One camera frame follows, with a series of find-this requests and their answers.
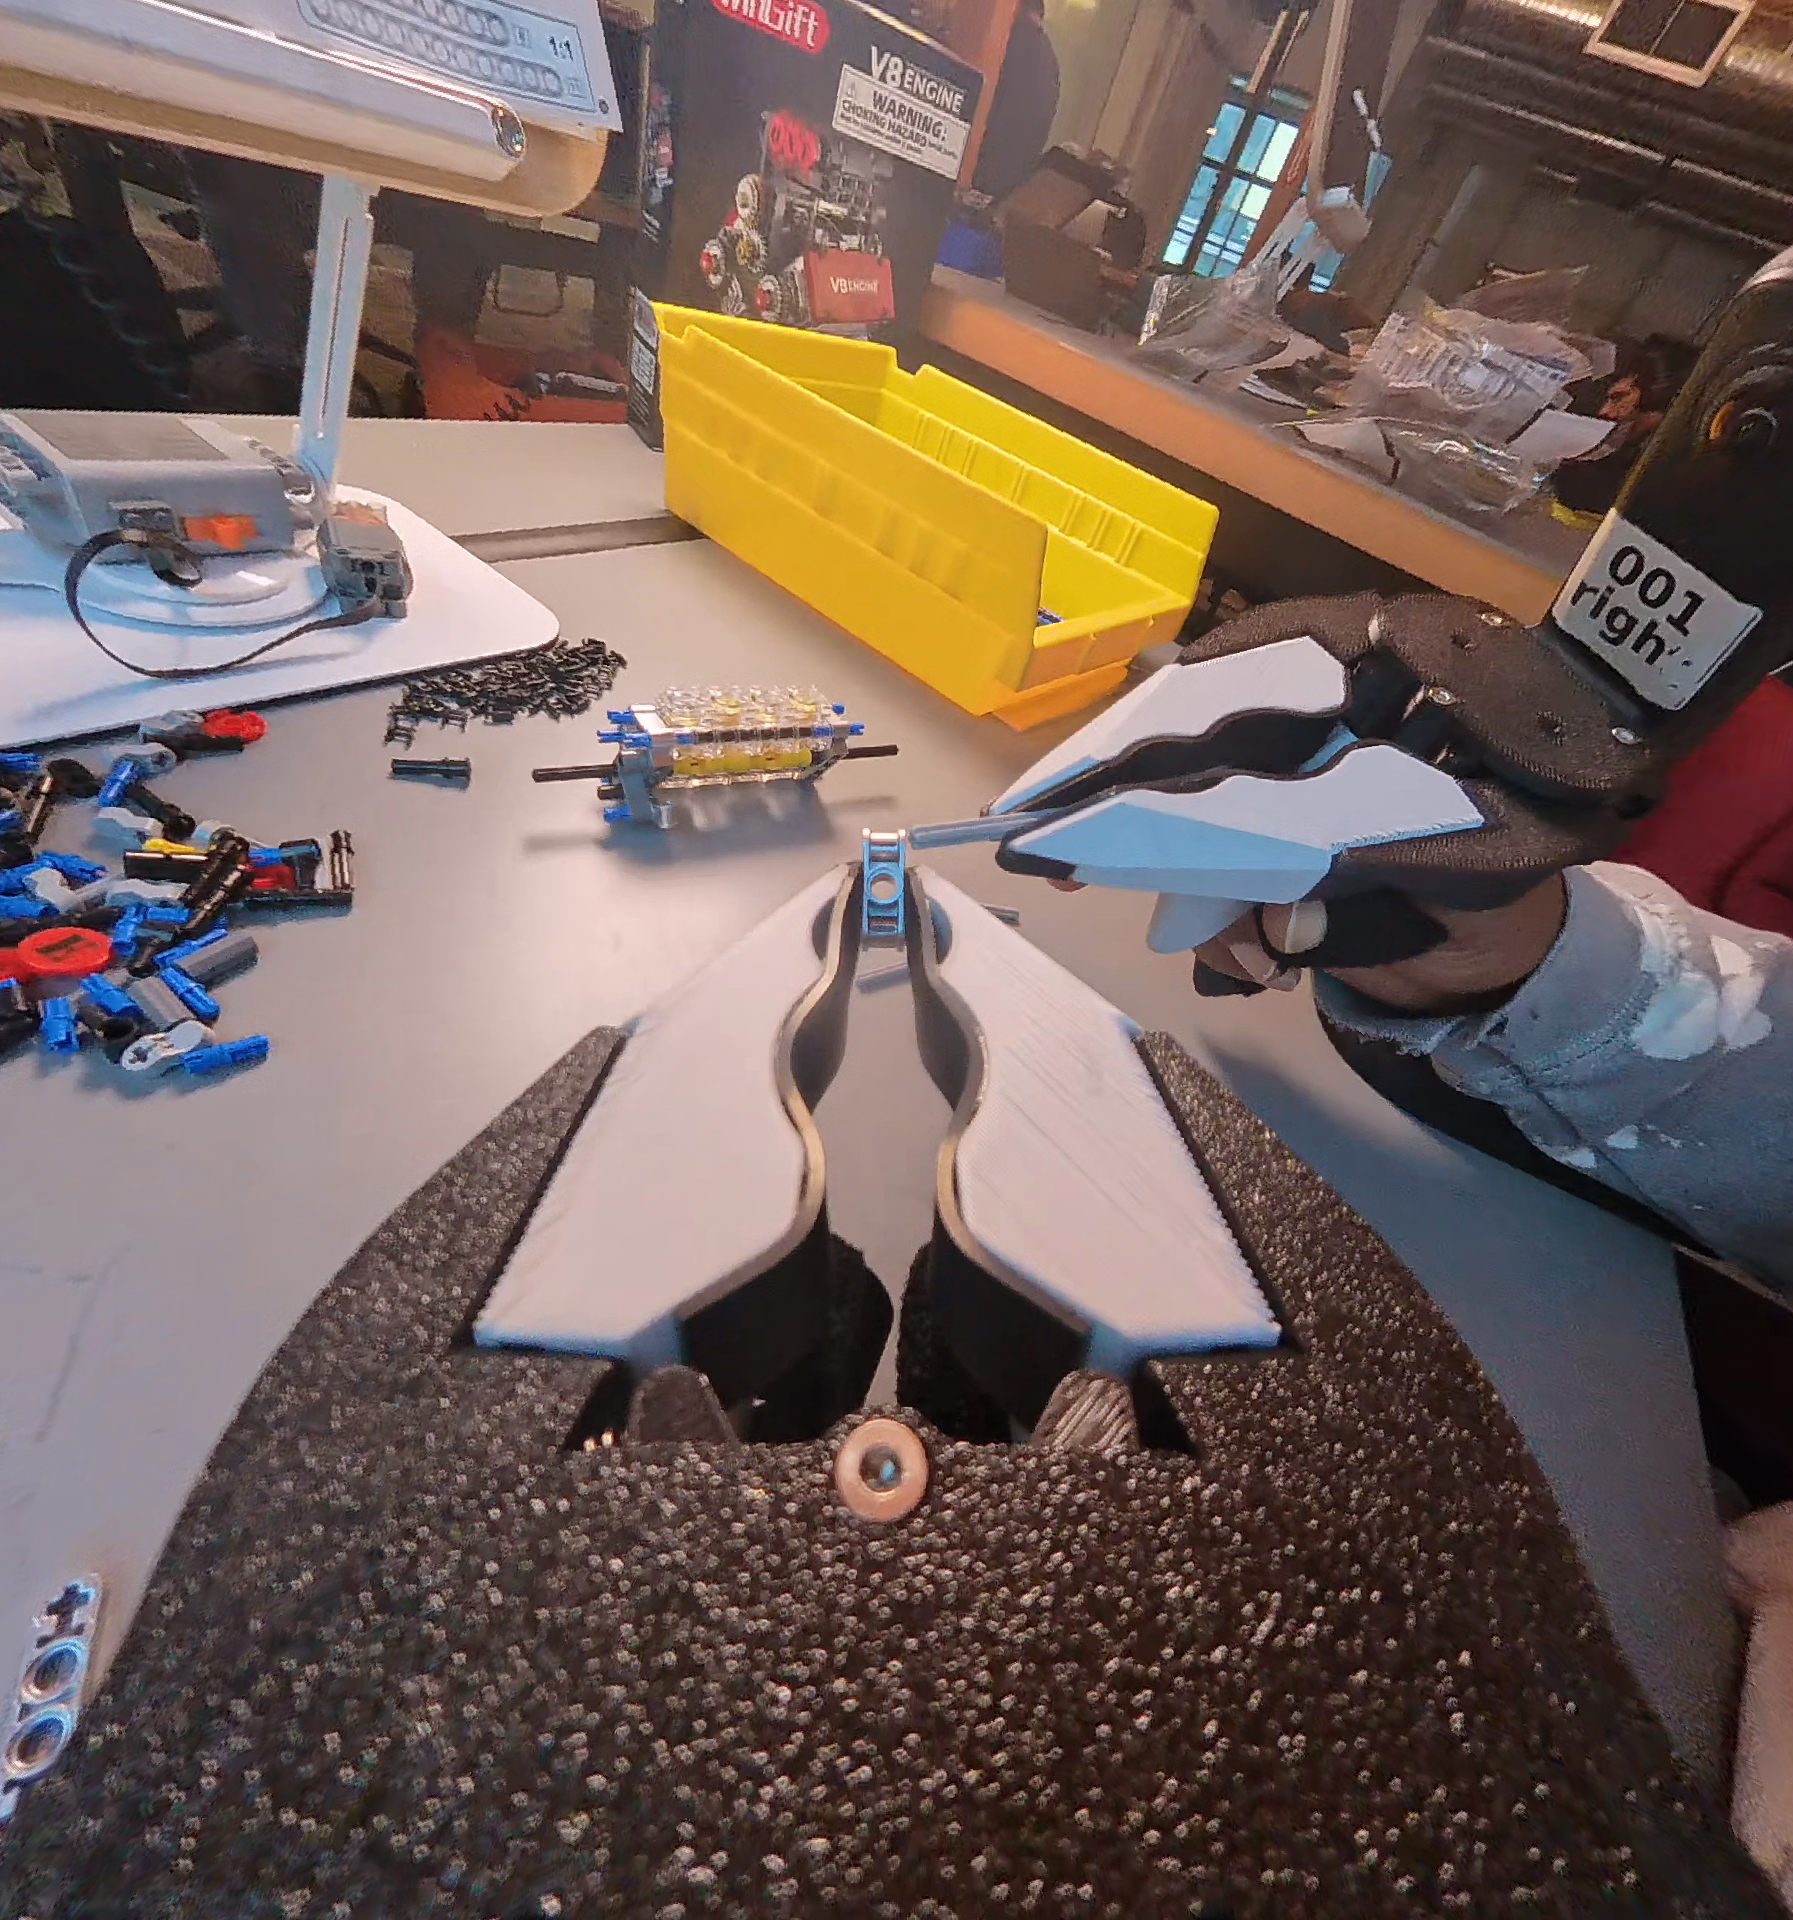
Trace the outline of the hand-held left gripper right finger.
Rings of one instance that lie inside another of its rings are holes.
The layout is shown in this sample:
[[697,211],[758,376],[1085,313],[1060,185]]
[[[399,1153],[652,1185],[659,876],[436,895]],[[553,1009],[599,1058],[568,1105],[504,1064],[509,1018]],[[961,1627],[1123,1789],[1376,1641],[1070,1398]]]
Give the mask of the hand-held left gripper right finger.
[[961,1365],[1130,1373],[1288,1335],[1120,1006],[930,866],[910,991],[950,1105],[930,1303]]

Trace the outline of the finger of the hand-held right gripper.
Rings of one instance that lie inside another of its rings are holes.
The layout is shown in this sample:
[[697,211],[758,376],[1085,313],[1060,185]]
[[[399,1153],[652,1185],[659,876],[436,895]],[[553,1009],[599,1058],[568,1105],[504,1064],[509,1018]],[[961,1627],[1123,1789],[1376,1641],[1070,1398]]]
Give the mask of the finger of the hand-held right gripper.
[[1298,774],[1340,720],[1354,666],[1320,642],[1168,665],[1054,739],[988,815],[1074,811],[1120,789]]
[[1338,849],[1480,827],[1471,795],[1356,739],[1298,781],[1226,774],[1201,795],[1123,789],[1003,840],[1003,876],[1060,876],[1085,884],[1201,895],[1201,901],[1298,901]]

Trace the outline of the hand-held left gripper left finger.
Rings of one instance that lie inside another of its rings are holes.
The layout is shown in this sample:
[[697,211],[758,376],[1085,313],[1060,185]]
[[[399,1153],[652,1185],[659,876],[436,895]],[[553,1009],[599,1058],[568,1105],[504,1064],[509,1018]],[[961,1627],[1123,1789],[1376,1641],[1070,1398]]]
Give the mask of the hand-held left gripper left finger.
[[789,1035],[838,991],[848,895],[857,866],[820,876],[637,1009],[471,1313],[478,1345],[682,1360],[682,1321],[817,1229]]

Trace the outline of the grey desk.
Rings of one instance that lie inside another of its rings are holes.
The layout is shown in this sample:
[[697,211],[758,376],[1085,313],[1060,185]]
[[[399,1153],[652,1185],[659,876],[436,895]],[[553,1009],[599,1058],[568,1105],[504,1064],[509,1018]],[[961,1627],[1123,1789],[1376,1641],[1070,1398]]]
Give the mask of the grey desk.
[[[531,789],[599,760],[599,711],[426,736],[471,760],[445,795],[382,781],[382,693],[349,693],[167,789],[230,827],[354,827],[354,906],[271,931],[230,985],[222,1026],[271,1035],[249,1076],[135,1094],[108,1064],[0,1064],[0,1706],[67,1580],[108,1586],[99,1657],[122,1641],[249,1381],[436,1161],[863,827],[973,815],[1060,736],[947,706],[703,540],[504,578],[568,642],[618,645],[628,698],[820,682],[902,760],[610,842],[585,789]],[[1193,998],[1193,962],[1151,953],[1151,895],[1054,895],[988,849],[939,876],[1215,1064],[1415,1264],[1555,1480],[1645,1705],[1723,1778],[1734,1607],[1670,1244],[1397,1111],[1309,991]]]

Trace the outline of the person's right hand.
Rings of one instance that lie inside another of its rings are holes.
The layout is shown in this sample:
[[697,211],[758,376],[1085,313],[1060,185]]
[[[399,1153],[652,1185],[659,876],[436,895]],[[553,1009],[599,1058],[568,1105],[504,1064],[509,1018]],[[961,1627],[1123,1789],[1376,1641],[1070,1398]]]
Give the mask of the person's right hand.
[[[1555,953],[1555,937],[1572,927],[1572,883],[1555,876],[1502,906],[1431,901],[1431,919],[1444,927],[1444,948],[1431,948],[1415,962],[1332,971],[1332,978],[1340,991],[1385,1006],[1385,1009],[1412,1009],[1412,1018],[1502,1006]],[[1247,906],[1218,937],[1201,948],[1201,971],[1215,971],[1226,985],[1258,985],[1258,991],[1290,991],[1290,978],[1316,978],[1309,953],[1316,953],[1320,927],[1332,927],[1320,901]]]

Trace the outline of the red chair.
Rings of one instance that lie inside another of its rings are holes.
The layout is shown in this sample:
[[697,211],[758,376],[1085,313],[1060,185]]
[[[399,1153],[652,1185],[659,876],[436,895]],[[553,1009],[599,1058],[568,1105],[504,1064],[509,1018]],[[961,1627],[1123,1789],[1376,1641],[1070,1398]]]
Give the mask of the red chair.
[[1793,693],[1766,679],[1612,849],[1690,906],[1793,937]]

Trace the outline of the wooden workbench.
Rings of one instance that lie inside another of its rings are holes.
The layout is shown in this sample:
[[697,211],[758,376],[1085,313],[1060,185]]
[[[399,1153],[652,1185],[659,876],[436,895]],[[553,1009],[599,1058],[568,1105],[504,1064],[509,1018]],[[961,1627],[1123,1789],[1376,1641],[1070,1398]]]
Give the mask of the wooden workbench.
[[939,267],[920,340],[964,385],[1218,504],[1215,578],[1247,599],[1431,584],[1538,616],[1589,548],[1546,504],[1489,527],[1444,518],[1316,450],[1279,405],[1143,374],[1123,340],[1043,322],[988,276]]

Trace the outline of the pile of clear plastic bags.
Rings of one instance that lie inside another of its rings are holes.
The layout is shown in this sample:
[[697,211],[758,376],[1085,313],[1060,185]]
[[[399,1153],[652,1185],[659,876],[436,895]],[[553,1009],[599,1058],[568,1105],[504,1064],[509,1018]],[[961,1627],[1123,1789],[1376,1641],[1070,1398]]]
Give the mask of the pile of clear plastic bags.
[[1555,463],[1594,461],[1621,427],[1576,415],[1576,390],[1612,376],[1612,340],[1586,328],[1586,267],[1493,276],[1453,307],[1404,301],[1356,358],[1288,322],[1258,267],[1160,276],[1130,358],[1201,390],[1288,402],[1268,419],[1288,447],[1453,518],[1527,506]]

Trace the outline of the clear toy engine block assembly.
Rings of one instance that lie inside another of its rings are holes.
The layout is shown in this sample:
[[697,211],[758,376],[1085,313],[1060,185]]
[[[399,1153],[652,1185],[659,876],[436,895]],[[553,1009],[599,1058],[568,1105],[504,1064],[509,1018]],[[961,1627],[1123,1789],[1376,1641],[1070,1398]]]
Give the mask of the clear toy engine block assembly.
[[618,827],[671,827],[682,795],[817,789],[848,760],[902,760],[902,739],[863,739],[863,720],[817,682],[671,682],[650,706],[618,706],[599,739],[610,763],[535,763],[531,781],[599,789]]

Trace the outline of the long yellow plastic bin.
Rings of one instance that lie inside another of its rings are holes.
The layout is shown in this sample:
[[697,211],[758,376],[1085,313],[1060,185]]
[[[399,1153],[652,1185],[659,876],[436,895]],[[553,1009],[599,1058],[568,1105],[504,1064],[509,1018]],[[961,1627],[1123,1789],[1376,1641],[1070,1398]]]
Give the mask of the long yellow plastic bin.
[[1007,402],[652,307],[671,506],[964,711],[1043,731],[1181,633],[1218,506]]

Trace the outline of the pile of small black links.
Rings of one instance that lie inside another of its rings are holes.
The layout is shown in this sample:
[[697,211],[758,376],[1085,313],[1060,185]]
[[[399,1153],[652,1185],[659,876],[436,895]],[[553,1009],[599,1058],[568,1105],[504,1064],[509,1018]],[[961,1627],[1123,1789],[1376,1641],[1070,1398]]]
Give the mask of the pile of small black links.
[[509,731],[509,720],[579,720],[610,682],[628,652],[610,642],[545,642],[492,665],[448,665],[426,679],[404,679],[382,739],[413,749],[413,731]]

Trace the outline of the white book stand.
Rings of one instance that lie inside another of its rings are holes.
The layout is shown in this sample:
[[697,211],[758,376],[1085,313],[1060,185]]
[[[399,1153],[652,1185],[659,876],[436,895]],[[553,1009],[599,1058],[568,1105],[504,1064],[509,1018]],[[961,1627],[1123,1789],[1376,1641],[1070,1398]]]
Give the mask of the white book stand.
[[[0,749],[117,736],[160,698],[309,698],[445,665],[545,645],[563,616],[382,493],[342,493],[371,194],[404,188],[519,220],[574,211],[604,133],[524,122],[504,93],[320,36],[300,10],[0,10],[0,111],[175,138],[199,151],[320,172],[309,385],[290,463],[315,534],[290,552],[189,552],[167,534],[54,548],[0,506]],[[404,616],[337,616],[320,518],[377,504],[404,548]]]

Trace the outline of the pile of blue black pins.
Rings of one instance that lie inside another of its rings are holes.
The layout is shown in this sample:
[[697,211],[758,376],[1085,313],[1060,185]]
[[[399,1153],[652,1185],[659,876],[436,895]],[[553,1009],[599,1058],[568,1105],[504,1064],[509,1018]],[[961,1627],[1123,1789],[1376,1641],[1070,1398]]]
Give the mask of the pile of blue black pins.
[[354,906],[354,840],[249,840],[189,815],[167,781],[271,736],[249,706],[175,706],[108,760],[0,749],[0,1064],[99,1058],[135,1083],[209,1083],[271,1064],[216,991],[271,927]]

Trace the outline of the black toy engine box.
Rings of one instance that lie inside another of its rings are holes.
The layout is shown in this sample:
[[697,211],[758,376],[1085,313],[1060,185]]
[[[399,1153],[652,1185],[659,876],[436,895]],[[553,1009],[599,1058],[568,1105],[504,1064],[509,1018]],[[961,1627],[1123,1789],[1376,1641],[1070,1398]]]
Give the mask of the black toy engine box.
[[939,267],[984,75],[863,0],[652,10],[635,402],[659,447],[652,307],[890,340]]

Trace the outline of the grey toy motor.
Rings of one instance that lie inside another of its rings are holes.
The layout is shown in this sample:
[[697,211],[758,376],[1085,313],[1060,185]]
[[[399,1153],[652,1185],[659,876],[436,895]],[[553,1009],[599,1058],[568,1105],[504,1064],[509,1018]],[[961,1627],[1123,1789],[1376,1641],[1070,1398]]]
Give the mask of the grey toy motor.
[[337,504],[320,518],[320,578],[337,599],[337,616],[320,625],[404,616],[413,567],[377,504]]

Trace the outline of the silver holed toy beam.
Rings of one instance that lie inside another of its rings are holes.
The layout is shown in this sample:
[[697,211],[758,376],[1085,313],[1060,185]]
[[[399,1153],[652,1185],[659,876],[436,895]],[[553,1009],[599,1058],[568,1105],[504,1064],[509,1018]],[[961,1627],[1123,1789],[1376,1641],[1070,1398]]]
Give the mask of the silver holed toy beam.
[[0,1724],[0,1833],[17,1827],[23,1800],[67,1760],[88,1705],[88,1669],[92,1669],[92,1627],[99,1627],[99,1580],[67,1580],[23,1654],[23,1680]]

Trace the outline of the grey toy battery box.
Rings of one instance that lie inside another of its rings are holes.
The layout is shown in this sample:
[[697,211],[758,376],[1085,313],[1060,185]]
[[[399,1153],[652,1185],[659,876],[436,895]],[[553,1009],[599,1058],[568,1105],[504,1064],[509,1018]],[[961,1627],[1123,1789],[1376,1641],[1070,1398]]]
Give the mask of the grey toy battery box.
[[315,485],[290,461],[184,415],[0,415],[0,506],[54,548],[167,534],[189,552],[290,552]]

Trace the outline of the instruction booklet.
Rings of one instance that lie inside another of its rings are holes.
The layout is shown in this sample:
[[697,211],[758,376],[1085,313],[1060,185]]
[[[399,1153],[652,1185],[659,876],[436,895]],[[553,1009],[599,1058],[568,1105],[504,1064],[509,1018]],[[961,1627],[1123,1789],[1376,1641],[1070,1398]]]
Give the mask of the instruction booklet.
[[504,93],[524,122],[628,133],[599,0],[300,0],[300,21]]

